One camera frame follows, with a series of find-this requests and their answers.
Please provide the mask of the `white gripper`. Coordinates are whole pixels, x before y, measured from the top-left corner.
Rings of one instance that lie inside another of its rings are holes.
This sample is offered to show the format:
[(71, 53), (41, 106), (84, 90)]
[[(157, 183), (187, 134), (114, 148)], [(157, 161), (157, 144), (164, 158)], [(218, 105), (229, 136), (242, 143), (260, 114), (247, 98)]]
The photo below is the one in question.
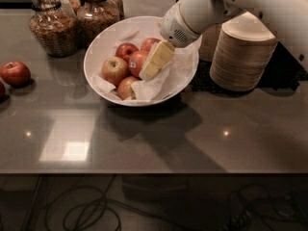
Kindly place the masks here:
[(150, 61), (146, 61), (139, 74), (144, 81), (153, 79), (174, 56), (175, 47), (185, 48), (199, 39), (200, 34), (194, 29), (195, 18), (190, 2), (180, 0), (162, 17), (161, 40), (152, 47)]

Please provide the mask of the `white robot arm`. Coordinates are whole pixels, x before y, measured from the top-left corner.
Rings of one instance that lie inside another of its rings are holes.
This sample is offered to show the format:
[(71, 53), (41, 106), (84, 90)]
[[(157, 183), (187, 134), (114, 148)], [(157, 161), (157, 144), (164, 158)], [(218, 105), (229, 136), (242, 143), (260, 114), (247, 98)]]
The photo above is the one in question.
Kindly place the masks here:
[(257, 17), (308, 69), (308, 0), (179, 0), (162, 17), (163, 40), (150, 50), (140, 77), (153, 79), (177, 48), (187, 47), (210, 26), (244, 12)]

